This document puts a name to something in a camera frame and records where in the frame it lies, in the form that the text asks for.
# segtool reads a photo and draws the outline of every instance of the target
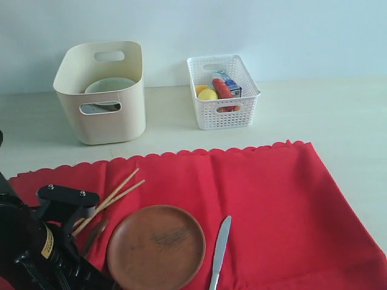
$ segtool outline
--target yellow label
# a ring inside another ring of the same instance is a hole
[[[48,259],[54,248],[54,236],[53,232],[45,225],[47,230],[47,239],[42,250],[42,256]]]

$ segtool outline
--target chopsticks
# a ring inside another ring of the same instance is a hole
[[[123,198],[124,196],[126,196],[129,192],[135,190],[137,187],[139,187],[140,185],[142,185],[145,180],[141,180],[140,182],[136,183],[135,185],[133,185],[132,187],[130,187],[129,189],[125,190],[123,193],[117,195],[115,197],[115,195],[125,186],[126,183],[128,183],[128,181],[139,171],[138,168],[136,168],[119,186],[117,186],[113,191],[112,193],[96,208],[96,210],[94,211],[93,215],[91,217],[89,217],[88,219],[79,219],[75,224],[74,224],[74,227],[73,228],[76,228],[74,231],[73,231],[73,236],[76,237],[91,221],[92,219],[97,215],[99,214],[101,211],[103,211],[104,209],[106,209],[107,207],[109,207],[110,205],[112,205],[113,203],[117,202],[118,200],[120,200],[121,198]]]

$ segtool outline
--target white wall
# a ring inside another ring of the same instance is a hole
[[[385,0],[0,0],[0,93],[51,91],[66,50],[143,46],[146,86],[187,85],[185,60],[242,55],[255,80],[387,74]]]

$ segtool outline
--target red tablecloth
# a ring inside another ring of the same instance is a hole
[[[136,167],[140,171],[125,188],[146,182],[104,212],[110,223],[90,258],[98,269],[107,271],[109,238],[124,217],[171,204],[197,218],[207,241],[204,263],[185,290],[208,289],[216,237],[227,215],[233,219],[219,290],[387,289],[385,254],[310,143],[117,158],[22,173],[10,183],[29,205],[37,205],[34,193],[51,183],[104,199]],[[79,235],[80,247],[101,218]],[[10,288],[3,281],[0,289]]]

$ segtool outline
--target knife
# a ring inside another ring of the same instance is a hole
[[[225,218],[222,222],[218,233],[218,239],[215,245],[215,254],[212,263],[212,278],[209,290],[216,290],[220,276],[220,269],[222,268],[224,252],[226,251],[227,241],[229,239],[231,227],[231,216]]]

